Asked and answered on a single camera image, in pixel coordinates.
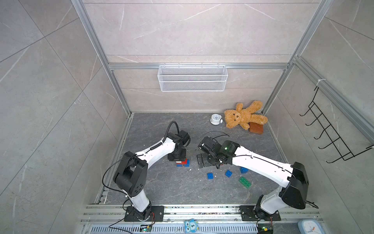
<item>robotic arm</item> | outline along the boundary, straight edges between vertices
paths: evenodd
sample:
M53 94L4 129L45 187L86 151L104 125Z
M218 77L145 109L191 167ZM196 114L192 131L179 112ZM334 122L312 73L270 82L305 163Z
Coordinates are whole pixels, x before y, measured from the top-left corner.
M170 126L175 123L178 134L169 133ZM114 174L113 181L128 195L134 215L141 221L150 217L151 202L144 192L147 170L163 156L169 161L184 161L185 147L191 139L187 132L179 131L175 121L169 124L165 137L145 150L137 153L126 152ZM256 154L232 141L220 145L215 139L205 137L199 144L205 153L197 156L199 167L231 164L248 168L279 184L279 187L267 195L261 195L253 213L259 219L270 217L280 208L291 206L304 209L309 181L304 166L295 162L293 165L277 162Z
M178 134L169 133L172 123L175 123ZM143 190L148 168L165 155L168 155L169 161L184 161L185 147L190 141L188 133L179 131L177 123L172 121L162 140L135 154L128 151L123 155L113 181L128 195L134 207L134 215L140 221L146 221L151 213L151 202Z
M199 167L222 164L237 165L248 168L279 184L279 187L267 195L262 195L254 208L254 214L259 219L265 219L278 209L291 206L304 209L309 181L303 164L295 162L293 165L277 162L256 154L232 141L225 141L220 145L210 137L205 137L199 148L205 154L197 156Z

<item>green toy block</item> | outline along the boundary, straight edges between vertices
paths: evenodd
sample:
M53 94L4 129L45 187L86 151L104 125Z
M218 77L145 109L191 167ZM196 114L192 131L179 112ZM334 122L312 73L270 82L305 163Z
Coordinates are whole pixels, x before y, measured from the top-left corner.
M246 188L249 188L251 186L251 183L246 178L244 178L243 176L240 177L239 182L242 185L244 185L244 187L246 187Z

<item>clock face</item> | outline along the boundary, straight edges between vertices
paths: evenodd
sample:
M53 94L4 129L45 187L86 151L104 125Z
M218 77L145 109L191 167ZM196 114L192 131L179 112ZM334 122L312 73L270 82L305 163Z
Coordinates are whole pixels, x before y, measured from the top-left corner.
M218 115L218 114L214 114L214 115L212 115L212 119L220 120L221 117L220 117L220 115Z
M322 234L322 231L319 229L318 225L313 221L303 222L303 228L308 234Z

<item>teddy bear face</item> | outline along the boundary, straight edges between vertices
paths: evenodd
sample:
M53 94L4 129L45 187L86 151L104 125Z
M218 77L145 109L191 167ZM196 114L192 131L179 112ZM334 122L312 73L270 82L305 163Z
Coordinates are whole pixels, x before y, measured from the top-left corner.
M240 123L242 116L236 110L225 111L226 127L233 128Z

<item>black mounting plate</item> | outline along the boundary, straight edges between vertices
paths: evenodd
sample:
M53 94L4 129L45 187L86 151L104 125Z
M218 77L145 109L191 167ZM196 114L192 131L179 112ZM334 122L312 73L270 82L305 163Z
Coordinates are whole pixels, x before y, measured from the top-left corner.
M208 162L208 157L209 157L209 154L207 154L207 153L197 155L197 164L199 165L199 169L201 169L203 167L214 166L213 164L210 164Z
M243 221L257 221L258 218L255 217L255 213L253 212L255 206L239 206L240 215L242 216ZM276 211L274 214L270 215L273 221L280 221L281 217L279 212ZM266 217L265 221L270 221L270 217Z
M139 222L139 219L134 215L133 212L134 207L128 206L126 208L126 217L123 221L125 222ZM156 222L162 222L163 221L163 215L164 215L164 206L151 206L151 215L150 217L146 220L146 222L151 222L152 221L152 212L154 213L154 218Z

